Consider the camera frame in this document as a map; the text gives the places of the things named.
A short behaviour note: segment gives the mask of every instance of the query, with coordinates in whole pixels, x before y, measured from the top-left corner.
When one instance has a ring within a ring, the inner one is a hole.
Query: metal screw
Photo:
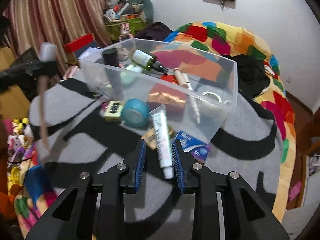
[[[86,171],[80,173],[81,179],[86,179],[87,177],[89,177],[89,173],[87,173]]]
[[[201,170],[202,169],[202,165],[200,163],[194,163],[192,165],[192,167],[195,169],[195,170]]]
[[[126,167],[127,167],[127,165],[125,165],[124,163],[119,163],[119,164],[117,165],[117,169],[118,169],[118,170],[124,170]]]
[[[239,173],[233,171],[233,172],[230,173],[230,177],[233,178],[233,179],[237,179],[237,178],[239,178]]]

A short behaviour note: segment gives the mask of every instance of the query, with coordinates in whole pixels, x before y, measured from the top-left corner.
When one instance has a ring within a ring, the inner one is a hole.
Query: green glass bottle
[[[168,69],[162,66],[161,63],[157,61],[157,57],[155,55],[152,55],[151,53],[148,54],[139,49],[136,49],[135,52],[132,54],[131,59],[132,62],[143,67],[147,71],[154,69],[164,74],[167,74],[168,72]]]

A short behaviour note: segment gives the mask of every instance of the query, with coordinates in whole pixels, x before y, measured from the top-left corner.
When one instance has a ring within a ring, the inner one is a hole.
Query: pink plush toy
[[[9,151],[16,152],[16,150],[18,150],[18,148],[21,146],[21,142],[17,135],[12,134],[8,136],[8,146]]]
[[[119,37],[119,41],[124,41],[127,39],[131,39],[133,38],[132,34],[130,33],[130,24],[129,23],[122,23],[121,24],[121,29],[120,29],[120,37]]]
[[[13,134],[12,121],[10,119],[3,120],[7,134]]]

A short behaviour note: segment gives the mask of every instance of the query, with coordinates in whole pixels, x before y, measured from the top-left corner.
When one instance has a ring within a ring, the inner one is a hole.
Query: tape roll
[[[129,99],[122,109],[121,119],[132,128],[143,127],[148,123],[149,107],[139,99]]]
[[[205,91],[205,92],[202,92],[201,94],[203,96],[207,96],[207,97],[209,97],[211,99],[215,99],[218,102],[222,103],[221,97],[216,93],[213,93],[213,92],[210,92],[210,91]],[[220,107],[212,105],[210,103],[206,103],[206,102],[201,101],[201,100],[198,101],[198,107],[199,107],[199,110],[200,110],[200,114],[204,115],[206,117],[209,117],[209,118],[214,118],[218,114],[218,112],[221,111]]]

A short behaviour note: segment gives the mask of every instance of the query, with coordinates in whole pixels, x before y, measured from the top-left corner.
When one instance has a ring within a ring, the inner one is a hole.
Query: blue box
[[[179,139],[185,152],[191,153],[193,157],[204,164],[207,160],[211,146],[188,135],[184,131],[179,131],[174,139]]]

